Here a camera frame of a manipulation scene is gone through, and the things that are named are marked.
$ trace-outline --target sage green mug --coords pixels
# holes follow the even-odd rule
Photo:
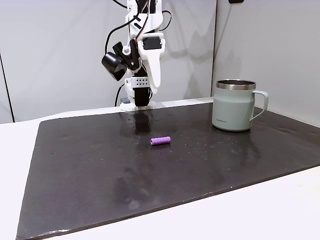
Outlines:
[[[255,95],[264,96],[262,112],[254,116]],[[252,121],[268,108],[269,95],[257,91],[254,81],[226,79],[215,84],[213,97],[212,124],[227,131],[245,131]]]

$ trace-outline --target purple cylinder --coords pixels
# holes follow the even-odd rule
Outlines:
[[[171,138],[169,136],[151,138],[151,140],[150,140],[150,143],[152,146],[161,145],[161,144],[169,144],[170,142],[171,142]]]

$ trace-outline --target white wall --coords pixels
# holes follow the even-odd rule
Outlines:
[[[213,81],[253,80],[269,93],[271,111],[320,126],[320,1],[230,6],[217,1]]]
[[[162,4],[173,17],[164,31],[167,54],[153,99],[210,96],[216,0]],[[108,33],[126,14],[111,0],[0,0],[0,46],[16,121],[112,107],[122,82],[113,80],[101,59]],[[127,31],[112,35],[110,50],[127,41]]]
[[[8,100],[5,78],[0,62],[0,124],[12,123],[12,115]]]

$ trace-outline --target black mat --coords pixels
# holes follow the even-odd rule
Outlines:
[[[320,128],[266,112],[251,130],[226,132],[211,117],[208,103],[42,122],[17,239],[81,231],[320,164]],[[163,136],[171,145],[150,145]]]

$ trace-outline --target mug lid rim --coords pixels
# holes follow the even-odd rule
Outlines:
[[[230,81],[233,83],[234,81],[239,81],[245,84],[231,84],[231,83],[226,83],[227,81]],[[242,80],[242,79],[222,79],[222,80],[216,81],[215,86],[219,89],[226,89],[226,90],[254,90],[256,89],[256,82],[251,80]]]

